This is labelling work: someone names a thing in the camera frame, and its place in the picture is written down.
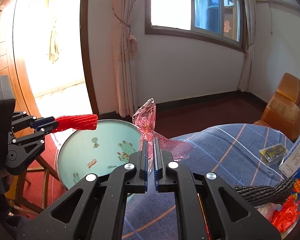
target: curtain tassel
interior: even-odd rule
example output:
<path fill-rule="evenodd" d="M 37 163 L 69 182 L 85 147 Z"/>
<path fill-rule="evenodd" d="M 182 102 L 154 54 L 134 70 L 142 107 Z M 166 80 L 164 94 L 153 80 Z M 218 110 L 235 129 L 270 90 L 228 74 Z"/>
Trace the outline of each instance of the curtain tassel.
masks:
<path fill-rule="evenodd" d="M 134 55 L 137 52 L 137 39 L 132 35 L 131 31 L 129 33 L 129 43 L 130 43 L 130 53 Z"/>

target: window frame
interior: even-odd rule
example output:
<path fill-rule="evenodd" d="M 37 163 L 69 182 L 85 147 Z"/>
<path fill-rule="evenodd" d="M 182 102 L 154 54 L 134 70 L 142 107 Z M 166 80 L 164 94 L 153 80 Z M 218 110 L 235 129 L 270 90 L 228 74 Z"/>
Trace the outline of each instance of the window frame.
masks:
<path fill-rule="evenodd" d="M 239 41 L 234 41 L 223 35 L 224 28 L 224 1 L 219 0 L 220 4 L 220 33 L 214 33 L 205 29 L 194 27 L 194 0 L 191 0 L 191 30 L 183 30 L 172 27 L 157 26 L 151 24 L 151 0 L 145 0 L 145 34 L 158 34 L 185 37 L 190 39 L 208 41 L 219 44 L 231 49 L 245 52 L 247 43 L 247 24 L 244 10 L 244 0 L 239 0 Z"/>

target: white wall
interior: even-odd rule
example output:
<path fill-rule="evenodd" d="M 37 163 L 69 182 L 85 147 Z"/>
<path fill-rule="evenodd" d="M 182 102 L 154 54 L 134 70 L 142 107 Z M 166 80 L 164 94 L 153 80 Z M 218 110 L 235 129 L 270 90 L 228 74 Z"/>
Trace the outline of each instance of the white wall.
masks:
<path fill-rule="evenodd" d="M 111 0 L 88 0 L 88 36 L 91 74 L 99 112 L 116 109 L 112 53 Z"/>
<path fill-rule="evenodd" d="M 144 34 L 145 0 L 131 24 L 138 41 L 138 104 L 198 97 L 238 88 L 244 54 L 214 43 Z"/>
<path fill-rule="evenodd" d="M 268 102 L 285 72 L 300 79 L 300 13 L 281 5 L 257 3 L 256 14 L 250 91 Z"/>
<path fill-rule="evenodd" d="M 88 33 L 92 76 L 100 113 L 115 111 L 111 49 L 111 0 L 89 0 Z M 164 35 L 145 35 L 145 0 L 131 22 L 138 41 L 138 105 L 237 90 L 244 54 L 221 45 Z"/>

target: chair leg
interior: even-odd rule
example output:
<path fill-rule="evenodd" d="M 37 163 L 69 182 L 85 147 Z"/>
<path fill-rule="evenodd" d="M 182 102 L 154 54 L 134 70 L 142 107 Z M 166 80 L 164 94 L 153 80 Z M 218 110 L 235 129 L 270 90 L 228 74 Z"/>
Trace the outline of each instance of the chair leg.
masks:
<path fill-rule="evenodd" d="M 27 176 L 26 176 L 25 181 L 28 182 L 29 185 L 31 185 L 31 180 Z"/>
<path fill-rule="evenodd" d="M 49 183 L 50 170 L 46 169 L 43 176 L 43 188 L 42 188 L 42 208 L 48 207 L 48 183 Z"/>
<path fill-rule="evenodd" d="M 22 213 L 25 213 L 25 214 L 39 215 L 39 213 L 37 213 L 35 211 L 29 210 L 29 209 L 20 208 L 17 205 L 14 205 L 13 208 L 15 210 L 18 210 L 18 211 L 20 211 Z"/>
<path fill-rule="evenodd" d="M 57 172 L 46 162 L 44 158 L 41 157 L 41 155 L 39 155 L 36 160 L 43 168 L 50 170 L 50 174 L 55 179 L 59 180 Z"/>
<path fill-rule="evenodd" d="M 27 173 L 27 171 L 24 171 L 21 175 L 18 176 L 15 203 L 17 203 L 18 205 L 25 206 L 26 208 L 29 208 L 37 213 L 41 213 L 43 211 L 43 209 L 41 207 L 31 203 L 23 196 L 23 189 L 25 186 L 26 173 Z"/>
<path fill-rule="evenodd" d="M 27 172 L 39 172 L 39 171 L 44 171 L 43 167 L 32 167 L 32 168 L 28 168 Z"/>

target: pink plastic bag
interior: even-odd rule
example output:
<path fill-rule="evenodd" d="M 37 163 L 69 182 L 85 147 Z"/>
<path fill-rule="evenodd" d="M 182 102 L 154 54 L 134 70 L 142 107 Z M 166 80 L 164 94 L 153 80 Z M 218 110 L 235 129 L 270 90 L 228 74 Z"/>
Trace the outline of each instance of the pink plastic bag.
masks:
<path fill-rule="evenodd" d="M 132 117 L 132 122 L 141 133 L 139 149 L 142 148 L 142 141 L 148 141 L 148 163 L 149 171 L 153 167 L 153 138 L 159 139 L 160 148 L 172 153 L 175 161 L 180 161 L 189 157 L 193 147 L 188 142 L 175 141 L 167 139 L 154 131 L 156 116 L 156 106 L 154 99 L 150 98 L 143 106 L 141 106 Z"/>

